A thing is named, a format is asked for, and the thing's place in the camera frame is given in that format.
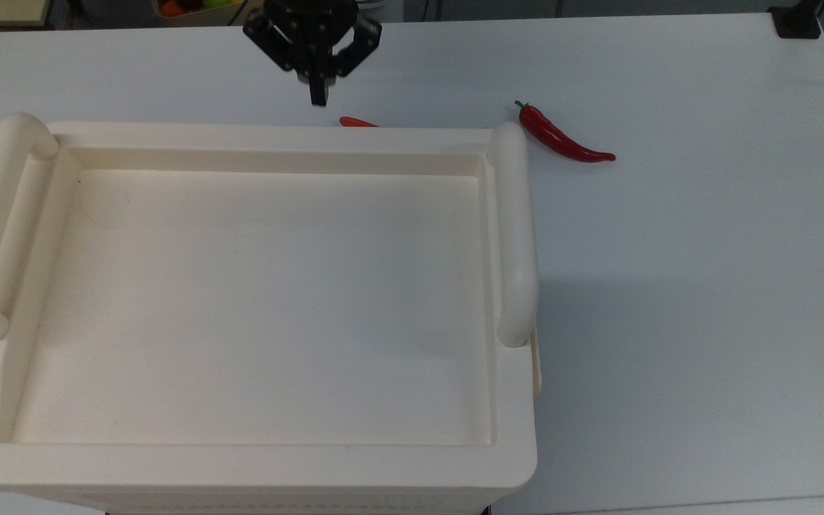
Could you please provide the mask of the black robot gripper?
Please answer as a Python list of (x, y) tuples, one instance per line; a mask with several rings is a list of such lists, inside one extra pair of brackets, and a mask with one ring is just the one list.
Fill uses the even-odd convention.
[[(352, 41), (336, 54), (333, 47), (352, 30)], [(266, 1), (264, 13), (251, 13), (243, 33), (281, 71), (294, 72), (310, 91), (314, 107), (323, 107), (337, 78), (347, 77), (378, 49), (383, 27), (358, 17), (354, 1)]]

